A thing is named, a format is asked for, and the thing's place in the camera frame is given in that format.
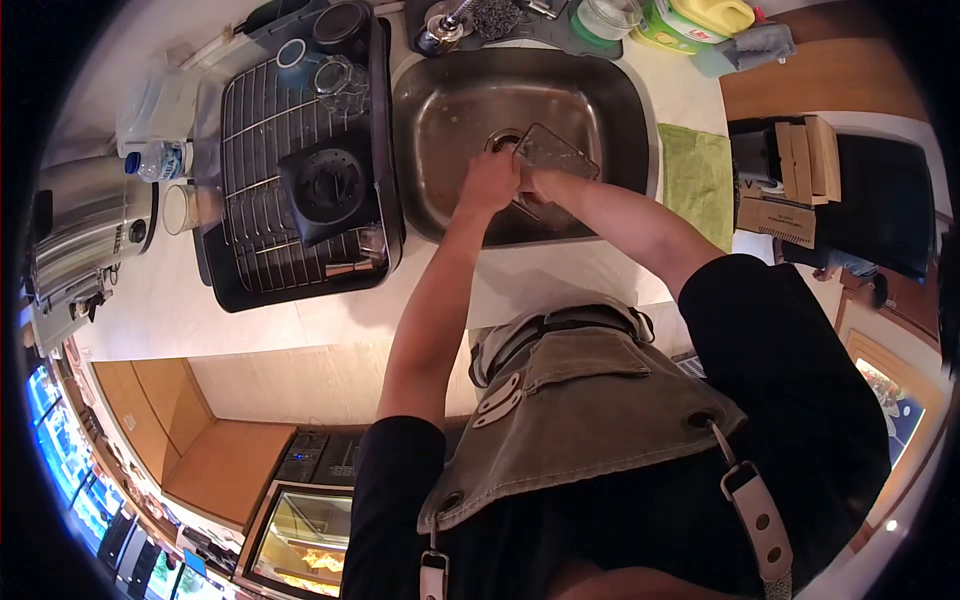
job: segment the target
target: sponge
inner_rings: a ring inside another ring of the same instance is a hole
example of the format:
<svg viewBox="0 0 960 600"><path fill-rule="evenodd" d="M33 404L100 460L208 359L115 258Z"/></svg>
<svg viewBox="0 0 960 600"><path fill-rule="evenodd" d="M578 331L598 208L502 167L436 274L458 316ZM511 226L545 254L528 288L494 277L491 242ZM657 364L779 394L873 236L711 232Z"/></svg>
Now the sponge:
<svg viewBox="0 0 960 600"><path fill-rule="evenodd" d="M473 27L486 41L493 41L508 34L522 14L511 0L480 0L473 9Z"/></svg>

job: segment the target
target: plastic water bottle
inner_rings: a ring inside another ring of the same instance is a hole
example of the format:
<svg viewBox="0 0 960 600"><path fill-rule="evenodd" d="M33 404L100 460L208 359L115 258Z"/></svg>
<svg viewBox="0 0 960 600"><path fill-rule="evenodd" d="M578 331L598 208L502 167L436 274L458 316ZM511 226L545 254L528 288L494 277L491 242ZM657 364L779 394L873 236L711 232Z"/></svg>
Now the plastic water bottle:
<svg viewBox="0 0 960 600"><path fill-rule="evenodd" d="M124 163L128 175L136 173L148 183L178 180L190 176L193 167L193 144L154 140L143 152L131 152Z"/></svg>

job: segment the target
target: gray towel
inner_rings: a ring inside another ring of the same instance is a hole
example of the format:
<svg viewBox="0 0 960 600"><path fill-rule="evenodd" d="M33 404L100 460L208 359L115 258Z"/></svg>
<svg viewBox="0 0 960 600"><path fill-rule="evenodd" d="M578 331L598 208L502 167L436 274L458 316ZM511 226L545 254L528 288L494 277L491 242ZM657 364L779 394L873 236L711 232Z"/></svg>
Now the gray towel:
<svg viewBox="0 0 960 600"><path fill-rule="evenodd" d="M790 28L773 21L757 23L733 39L717 44L714 50L726 57L737 71L797 54Z"/></svg>

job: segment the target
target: person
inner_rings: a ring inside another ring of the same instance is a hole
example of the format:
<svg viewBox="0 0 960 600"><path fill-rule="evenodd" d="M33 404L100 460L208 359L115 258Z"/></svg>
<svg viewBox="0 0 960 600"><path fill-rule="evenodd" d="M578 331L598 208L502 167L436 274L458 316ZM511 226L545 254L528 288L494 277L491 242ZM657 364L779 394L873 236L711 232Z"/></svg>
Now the person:
<svg viewBox="0 0 960 600"><path fill-rule="evenodd" d="M874 312L886 304L889 296L887 277L877 264L865 258L823 245L811 250L777 238L774 239L774 255L778 264L789 262L814 267L813 278L818 281L830 281L846 269L860 279L853 294L854 302Z"/></svg>
<svg viewBox="0 0 960 600"><path fill-rule="evenodd" d="M724 255L650 198L510 154L470 162L397 325L356 455L342 597L790 597L890 472L879 404L820 305L792 267ZM445 467L474 267L517 190L663 280L708 382L616 300L544 310L473 347L485 393Z"/></svg>

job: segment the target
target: drying mat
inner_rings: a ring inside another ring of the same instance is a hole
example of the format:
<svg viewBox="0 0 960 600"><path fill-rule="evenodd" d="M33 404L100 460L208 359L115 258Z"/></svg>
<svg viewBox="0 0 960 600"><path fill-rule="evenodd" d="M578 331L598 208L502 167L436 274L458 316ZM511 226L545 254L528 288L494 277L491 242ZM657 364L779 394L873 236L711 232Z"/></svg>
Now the drying mat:
<svg viewBox="0 0 960 600"><path fill-rule="evenodd" d="M724 252L733 246L730 140L678 125L657 125L663 143L663 205Z"/></svg>

